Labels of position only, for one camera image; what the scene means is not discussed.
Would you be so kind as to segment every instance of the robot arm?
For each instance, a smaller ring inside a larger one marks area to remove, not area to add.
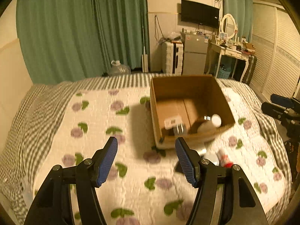
[[[259,199],[240,166],[215,166],[191,150],[182,137],[176,140],[175,147],[187,181],[198,188],[187,225],[210,225],[217,184],[224,184],[219,224],[268,224]],[[70,184],[76,184],[82,224],[106,225],[95,188],[106,181],[117,149],[117,139],[110,137],[103,149],[78,166],[55,165],[39,189],[24,225],[74,225]]]

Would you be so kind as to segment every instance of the suitcase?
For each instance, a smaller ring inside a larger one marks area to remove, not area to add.
[[[181,75],[183,44],[166,41],[162,44],[162,69],[164,73]]]
[[[247,68],[247,71],[243,77],[242,82],[249,85],[253,76],[253,72],[255,69],[255,65],[256,65],[256,61],[257,61],[257,57],[255,55],[250,55],[249,57],[249,66]],[[245,68],[245,61],[241,61],[238,62],[236,69],[235,69],[235,73],[234,73],[234,79],[237,81],[240,81],[241,76],[243,74],[244,68]]]

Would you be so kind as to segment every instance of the teal basket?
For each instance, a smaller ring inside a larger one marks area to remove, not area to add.
[[[214,75],[216,75],[216,72],[217,72],[217,66],[218,66],[218,65],[216,65],[215,68],[214,68]],[[219,67],[219,71],[218,71],[218,76],[217,76],[217,78],[218,78],[218,79],[228,79],[230,73],[231,73],[231,70],[230,70],[230,71],[225,71],[225,70],[223,70],[221,67]]]

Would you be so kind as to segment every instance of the vanity table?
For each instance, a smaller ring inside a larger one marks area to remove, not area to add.
[[[215,78],[217,78],[217,75],[218,75],[218,72],[219,72],[219,68],[220,68],[221,58],[222,58],[223,55],[235,58],[235,65],[234,65],[234,69],[233,69],[231,78],[233,78],[233,75],[234,75],[234,73],[236,71],[236,65],[237,65],[239,59],[246,61],[245,69],[243,71],[243,74],[242,74],[241,80],[240,80],[240,82],[242,82],[242,80],[244,78],[244,75],[245,75],[245,73],[247,71],[247,68],[249,66],[249,62],[248,62],[249,55],[245,54],[245,53],[242,53],[240,51],[237,51],[237,50],[232,50],[232,49],[229,49],[229,48],[225,48],[225,47],[219,46],[219,45],[217,45],[215,43],[211,44],[211,49],[210,50],[213,50],[214,52],[217,52],[217,53],[220,54],[219,55],[219,60],[218,60],[218,65],[217,65],[217,71],[216,71]],[[209,61],[208,70],[207,70],[206,74],[209,74],[210,68],[211,68],[211,61]]]

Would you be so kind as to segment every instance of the purple flower pattern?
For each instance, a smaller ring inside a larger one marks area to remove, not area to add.
[[[279,181],[281,180],[281,174],[279,172],[274,173],[274,181]]]
[[[140,222],[135,217],[120,217],[115,225],[140,225]]]
[[[70,154],[65,154],[61,159],[65,167],[72,167],[75,165],[75,156]]]
[[[267,187],[267,185],[265,183],[261,183],[259,185],[259,188],[260,188],[261,192],[263,192],[265,194],[268,192],[268,187]]]
[[[228,138],[229,141],[229,147],[235,147],[238,144],[238,140],[235,136],[230,136]]]
[[[244,125],[244,129],[245,129],[245,130],[248,130],[248,129],[251,128],[252,122],[251,122],[250,120],[246,120],[246,121],[243,123],[243,125]]]
[[[225,99],[227,102],[231,102],[231,99],[229,98],[229,96],[225,96]]]
[[[107,180],[115,180],[118,176],[118,170],[112,166],[107,176]]]
[[[259,158],[257,158],[257,160],[256,160],[256,164],[257,164],[258,166],[260,166],[260,167],[263,167],[263,166],[265,166],[265,164],[266,164],[266,160],[265,160],[265,158],[263,158],[263,157],[259,157]]]
[[[119,90],[110,90],[108,91],[108,94],[111,96],[116,96],[119,93]]]
[[[168,190],[173,186],[173,183],[170,179],[159,178],[156,180],[156,185],[163,190]]]
[[[183,203],[181,207],[176,210],[176,217],[181,221],[187,221],[192,212],[192,208],[193,202],[188,201]]]
[[[149,162],[150,164],[156,164],[161,162],[161,156],[155,150],[145,152],[143,158],[146,162]]]
[[[83,136],[83,131],[81,128],[73,128],[71,130],[71,136],[74,138],[81,138]]]
[[[113,103],[110,105],[110,109],[111,109],[112,111],[119,111],[119,110],[123,109],[123,107],[124,107],[124,103],[123,103],[122,101],[119,101],[119,100],[113,102]]]
[[[113,137],[115,137],[118,140],[118,145],[123,144],[126,141],[124,134],[116,133],[113,135]]]
[[[78,112],[81,109],[81,107],[82,107],[82,103],[81,102],[76,102],[76,103],[73,104],[72,110],[74,112]]]

